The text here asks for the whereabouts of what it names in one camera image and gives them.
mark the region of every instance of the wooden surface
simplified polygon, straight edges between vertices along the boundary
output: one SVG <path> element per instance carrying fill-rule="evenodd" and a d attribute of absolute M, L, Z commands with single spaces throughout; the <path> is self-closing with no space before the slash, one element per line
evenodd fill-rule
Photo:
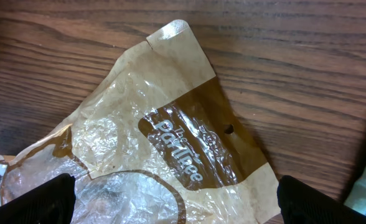
<path fill-rule="evenodd" d="M 366 0 L 0 0 L 0 154 L 45 136 L 174 19 L 277 176 L 344 201 L 366 163 Z"/>

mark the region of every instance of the clear plastic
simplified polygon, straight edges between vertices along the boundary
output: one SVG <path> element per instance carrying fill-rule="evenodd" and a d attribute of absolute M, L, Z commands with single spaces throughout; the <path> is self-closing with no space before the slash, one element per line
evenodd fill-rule
<path fill-rule="evenodd" d="M 279 213 L 276 177 L 184 21 L 127 50 L 17 155 L 3 200 L 61 173 L 77 180 L 72 223 L 258 224 Z"/>

